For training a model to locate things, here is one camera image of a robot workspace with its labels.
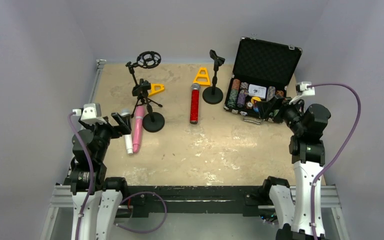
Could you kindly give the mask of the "white microphone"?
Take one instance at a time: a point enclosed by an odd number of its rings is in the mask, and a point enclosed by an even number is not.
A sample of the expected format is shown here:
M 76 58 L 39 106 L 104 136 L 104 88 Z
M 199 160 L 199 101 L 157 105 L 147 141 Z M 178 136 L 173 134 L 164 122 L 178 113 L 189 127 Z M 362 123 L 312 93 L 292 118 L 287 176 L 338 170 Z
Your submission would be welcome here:
M 120 115 L 122 116 L 122 114 L 131 114 L 129 109 L 127 108 L 124 108 L 122 109 Z M 133 151 L 133 139 L 132 139 L 132 134 L 129 134 L 129 135 L 123 135 L 124 137 L 124 141 L 125 141 L 125 146 L 126 146 L 126 151 L 127 151 L 127 154 L 128 155 L 133 155 L 134 154 L 134 151 Z

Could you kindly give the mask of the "pink microphone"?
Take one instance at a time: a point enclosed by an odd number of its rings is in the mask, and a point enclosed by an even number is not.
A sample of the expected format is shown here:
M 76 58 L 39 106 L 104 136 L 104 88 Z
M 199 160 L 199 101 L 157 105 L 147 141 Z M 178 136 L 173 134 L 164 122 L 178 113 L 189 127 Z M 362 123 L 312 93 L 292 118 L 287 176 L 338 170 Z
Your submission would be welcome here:
M 140 151 L 143 135 L 143 119 L 145 116 L 145 108 L 143 105 L 138 106 L 134 113 L 134 131 L 132 147 L 133 153 L 137 154 Z

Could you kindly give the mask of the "black round-base clip stand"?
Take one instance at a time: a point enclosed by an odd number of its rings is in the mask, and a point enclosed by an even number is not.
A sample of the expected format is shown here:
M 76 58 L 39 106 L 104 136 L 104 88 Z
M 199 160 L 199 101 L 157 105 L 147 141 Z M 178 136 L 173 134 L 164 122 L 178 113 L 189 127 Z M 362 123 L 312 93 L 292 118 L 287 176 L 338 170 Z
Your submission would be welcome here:
M 165 126 L 165 118 L 161 113 L 155 112 L 151 106 L 151 103 L 154 103 L 160 108 L 163 107 L 162 104 L 149 99 L 149 90 L 151 90 L 151 88 L 151 83 L 143 78 L 141 78 L 139 83 L 133 87 L 131 91 L 132 96 L 137 98 L 133 113 L 135 114 L 138 112 L 137 109 L 139 106 L 145 106 L 147 113 L 142 119 L 142 126 L 147 132 L 156 133 L 162 130 Z

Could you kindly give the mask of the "black tripod shock-mount stand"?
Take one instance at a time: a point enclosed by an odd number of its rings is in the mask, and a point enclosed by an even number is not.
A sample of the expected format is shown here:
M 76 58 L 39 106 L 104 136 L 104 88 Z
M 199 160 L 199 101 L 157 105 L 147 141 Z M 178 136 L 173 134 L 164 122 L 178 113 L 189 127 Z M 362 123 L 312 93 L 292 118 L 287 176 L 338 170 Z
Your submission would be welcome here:
M 144 72 L 146 70 L 151 70 L 160 65 L 162 61 L 161 55 L 152 50 L 147 50 L 140 53 L 135 62 L 129 61 L 125 64 L 128 69 L 129 74 L 133 79 L 133 87 L 139 83 L 140 79 L 147 80 L 149 83 L 149 77 L 145 77 Z

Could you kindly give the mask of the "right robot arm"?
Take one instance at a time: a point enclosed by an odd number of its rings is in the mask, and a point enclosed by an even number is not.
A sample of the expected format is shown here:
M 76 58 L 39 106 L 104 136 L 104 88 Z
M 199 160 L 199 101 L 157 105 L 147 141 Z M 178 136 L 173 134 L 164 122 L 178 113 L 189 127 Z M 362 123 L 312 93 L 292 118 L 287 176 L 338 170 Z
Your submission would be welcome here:
M 284 122 L 292 131 L 289 153 L 295 175 L 295 194 L 288 180 L 268 176 L 258 189 L 260 197 L 270 201 L 278 222 L 277 240 L 324 240 L 322 219 L 322 171 L 326 163 L 321 140 L 331 117 L 321 104 L 304 108 L 304 100 L 274 97 L 264 111 L 277 110 L 274 122 Z

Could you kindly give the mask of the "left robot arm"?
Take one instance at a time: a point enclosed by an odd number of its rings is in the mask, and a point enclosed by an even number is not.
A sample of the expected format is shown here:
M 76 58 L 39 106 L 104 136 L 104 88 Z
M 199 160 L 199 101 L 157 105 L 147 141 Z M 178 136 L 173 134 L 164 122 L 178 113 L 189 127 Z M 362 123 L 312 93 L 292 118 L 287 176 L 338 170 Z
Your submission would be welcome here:
M 107 240 L 115 223 L 118 207 L 129 195 L 124 177 L 106 177 L 104 158 L 113 139 L 131 134 L 129 113 L 111 113 L 116 125 L 85 121 L 71 139 L 73 158 L 64 184 L 70 187 L 73 203 L 73 240 Z

